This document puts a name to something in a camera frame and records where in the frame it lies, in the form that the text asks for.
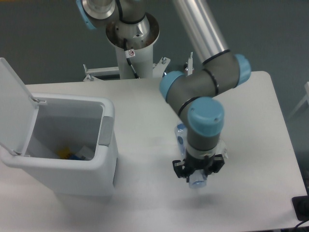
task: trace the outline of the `open lid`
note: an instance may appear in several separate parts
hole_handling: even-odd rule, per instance
[[[24,155],[39,104],[9,63],[0,58],[0,145],[12,155]]]

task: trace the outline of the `blue object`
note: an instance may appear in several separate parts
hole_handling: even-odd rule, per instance
[[[82,6],[82,1],[81,0],[76,0],[76,4],[77,4],[77,7],[81,13],[81,16],[86,24],[86,26],[88,27],[89,30],[95,30],[96,27],[93,26],[93,24],[89,21],[84,9],[83,9],[83,6]]]
[[[181,72],[181,71],[172,71],[168,74],[166,74],[162,81],[160,82],[160,92],[163,96],[163,98],[166,100],[167,98],[167,95],[168,95],[168,91],[169,91],[169,88],[172,86],[172,84],[174,83],[174,81],[180,77],[180,76],[183,76],[184,73]]]
[[[223,128],[223,107],[212,98],[198,98],[192,102],[189,108],[188,121],[196,133],[205,137],[213,137],[219,134]]]
[[[239,81],[237,84],[237,86],[239,86],[249,80],[251,75],[251,66],[244,55],[236,54],[234,56],[236,57],[239,64]]]

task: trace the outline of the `clear plastic bottle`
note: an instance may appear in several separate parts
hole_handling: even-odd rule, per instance
[[[178,148],[180,150],[180,154],[182,158],[185,158],[185,147],[187,145],[187,127],[183,124],[183,122],[178,122],[177,126],[174,129]]]

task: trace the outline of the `silver robot arm tube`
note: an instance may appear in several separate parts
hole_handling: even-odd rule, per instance
[[[173,0],[173,3],[202,63],[228,50],[205,0]]]

